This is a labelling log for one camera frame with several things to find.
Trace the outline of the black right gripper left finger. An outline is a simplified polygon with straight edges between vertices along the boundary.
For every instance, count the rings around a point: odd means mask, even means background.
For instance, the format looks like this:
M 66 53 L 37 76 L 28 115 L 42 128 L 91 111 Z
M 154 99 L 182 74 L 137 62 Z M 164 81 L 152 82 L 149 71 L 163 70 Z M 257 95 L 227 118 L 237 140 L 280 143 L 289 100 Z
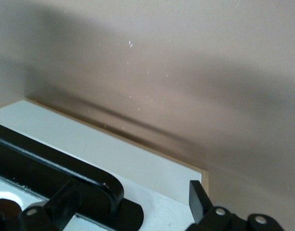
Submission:
M 49 201 L 22 210 L 17 202 L 0 199 L 0 231 L 62 231 L 82 205 L 76 180 L 69 180 Z

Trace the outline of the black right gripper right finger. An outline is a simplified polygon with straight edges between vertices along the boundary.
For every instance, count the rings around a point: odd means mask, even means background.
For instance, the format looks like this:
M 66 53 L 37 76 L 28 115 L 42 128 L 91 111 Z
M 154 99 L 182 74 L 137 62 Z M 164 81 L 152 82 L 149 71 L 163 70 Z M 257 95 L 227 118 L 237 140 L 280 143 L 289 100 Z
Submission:
M 272 217 L 250 214 L 246 220 L 224 207 L 214 206 L 197 180 L 189 183 L 189 207 L 194 218 L 188 231 L 282 231 Z

